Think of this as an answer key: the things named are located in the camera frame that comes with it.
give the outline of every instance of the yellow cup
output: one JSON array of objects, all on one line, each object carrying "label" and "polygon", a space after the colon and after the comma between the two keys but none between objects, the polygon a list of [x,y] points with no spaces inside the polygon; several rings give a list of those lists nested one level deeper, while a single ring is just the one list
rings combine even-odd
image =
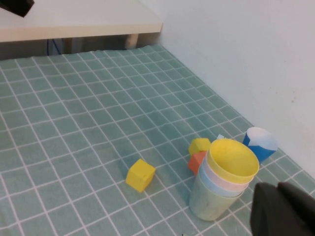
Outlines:
[{"label": "yellow cup", "polygon": [[207,160],[218,176],[232,183],[247,183],[259,171],[259,162],[252,150],[232,139],[213,141]]}]

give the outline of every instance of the yellow block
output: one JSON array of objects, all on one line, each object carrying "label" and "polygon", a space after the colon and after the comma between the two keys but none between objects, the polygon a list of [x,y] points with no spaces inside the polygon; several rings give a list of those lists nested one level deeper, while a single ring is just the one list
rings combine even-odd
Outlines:
[{"label": "yellow block", "polygon": [[209,139],[194,139],[189,146],[189,154],[193,155],[200,151],[208,151],[210,144]]},{"label": "yellow block", "polygon": [[156,169],[153,166],[139,159],[130,168],[126,178],[126,183],[135,190],[143,192],[153,179],[155,171]]}]

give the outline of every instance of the white wall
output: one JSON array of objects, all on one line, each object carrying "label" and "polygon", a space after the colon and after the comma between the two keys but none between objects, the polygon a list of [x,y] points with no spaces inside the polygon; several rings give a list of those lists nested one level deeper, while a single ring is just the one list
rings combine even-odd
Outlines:
[{"label": "white wall", "polygon": [[315,177],[315,1],[141,1],[163,46]]}]

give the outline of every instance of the blue cup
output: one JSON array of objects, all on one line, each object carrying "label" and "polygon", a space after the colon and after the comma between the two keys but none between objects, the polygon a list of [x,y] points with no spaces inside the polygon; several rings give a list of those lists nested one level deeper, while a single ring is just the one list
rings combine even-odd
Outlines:
[{"label": "blue cup", "polygon": [[258,127],[251,127],[247,130],[243,144],[253,151],[259,163],[262,163],[278,149],[278,143],[272,134]]}]

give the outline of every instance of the cup rim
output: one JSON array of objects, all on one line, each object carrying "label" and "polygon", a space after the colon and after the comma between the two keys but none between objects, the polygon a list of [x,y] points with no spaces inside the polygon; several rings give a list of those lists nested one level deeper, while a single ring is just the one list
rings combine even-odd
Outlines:
[{"label": "cup rim", "polygon": [[240,142],[238,142],[238,141],[236,141],[236,140],[233,140],[233,139],[217,139],[217,140],[214,140],[214,141],[211,143],[210,149],[209,149],[209,155],[207,155],[207,158],[209,157],[209,159],[211,159],[212,162],[213,162],[221,171],[223,171],[225,174],[227,174],[227,175],[230,176],[230,177],[234,177],[234,178],[249,178],[249,177],[254,177],[254,176],[258,173],[258,171],[259,171],[259,161],[258,161],[257,157],[256,157],[256,160],[257,160],[257,170],[255,170],[255,172],[254,172],[252,175],[249,175],[249,176],[238,176],[238,175],[236,175],[236,174],[233,174],[233,173],[231,173],[231,172],[225,170],[224,168],[222,168],[222,167],[213,159],[213,157],[212,157],[212,155],[211,155],[211,147],[213,147],[213,144],[215,144],[215,143],[217,143],[217,142],[222,142],[222,140],[231,140],[231,141],[233,141],[233,142],[237,142],[238,144],[245,146],[245,147],[256,157],[256,155],[254,154],[254,152],[253,152],[248,146],[246,146],[246,145],[244,145],[244,144],[242,144],[242,143],[240,143]]},{"label": "cup rim", "polygon": [[199,172],[203,172],[203,175],[207,178],[207,180],[210,182],[210,183],[212,183],[213,185],[215,185],[215,187],[216,188],[218,188],[220,191],[222,191],[222,192],[230,192],[230,193],[242,193],[245,189],[243,189],[243,190],[229,190],[229,189],[225,189],[225,188],[223,188],[223,187],[221,187],[221,186],[219,186],[219,185],[217,185],[216,183],[214,183],[210,178],[209,178],[209,176],[206,174],[206,172],[204,171],[204,166],[202,166],[202,165],[200,165],[200,170],[199,170]]},{"label": "cup rim", "polygon": [[198,171],[198,174],[197,174],[196,178],[198,178],[198,181],[201,182],[201,184],[203,185],[203,187],[205,187],[208,192],[210,192],[211,194],[213,194],[213,195],[215,195],[215,196],[217,196],[217,197],[219,197],[219,198],[228,199],[228,200],[235,199],[235,198],[237,199],[237,198],[239,198],[239,197],[243,194],[243,192],[244,192],[244,191],[242,191],[239,195],[237,195],[237,196],[235,196],[235,197],[230,197],[230,198],[229,198],[229,197],[223,197],[223,196],[221,196],[221,195],[218,195],[218,194],[214,193],[214,192],[211,191],[209,188],[207,188],[207,186],[204,184],[204,182],[202,181],[202,179],[201,179],[201,177],[200,177],[199,171]]},{"label": "cup rim", "polygon": [[[272,133],[270,133],[268,130],[265,130],[263,128],[260,127],[250,127],[248,128],[248,130],[246,131],[247,136],[250,138],[251,134],[255,133],[256,131],[259,131],[261,133],[263,133],[264,135],[268,136],[268,139],[271,140],[271,144],[272,144],[272,148],[271,150],[277,150],[278,149],[278,141],[276,140],[276,138],[272,135]],[[270,149],[269,147],[264,147],[264,145],[261,144],[255,144],[255,146],[261,146],[264,149]]]},{"label": "cup rim", "polygon": [[218,177],[220,180],[224,181],[224,182],[227,183],[227,184],[232,184],[232,185],[236,185],[236,186],[243,186],[243,185],[246,185],[246,187],[247,187],[247,186],[249,185],[249,183],[254,179],[254,176],[253,176],[253,177],[251,178],[251,180],[248,181],[248,182],[246,182],[246,183],[233,183],[233,182],[230,182],[230,181],[228,181],[228,180],[226,180],[226,179],[223,179],[223,178],[220,177],[216,172],[214,172],[214,170],[212,170],[211,166],[210,166],[209,163],[208,163],[208,159],[207,159],[206,157],[204,158],[204,162],[205,162],[205,165],[208,165],[210,171],[211,171],[216,177]]}]

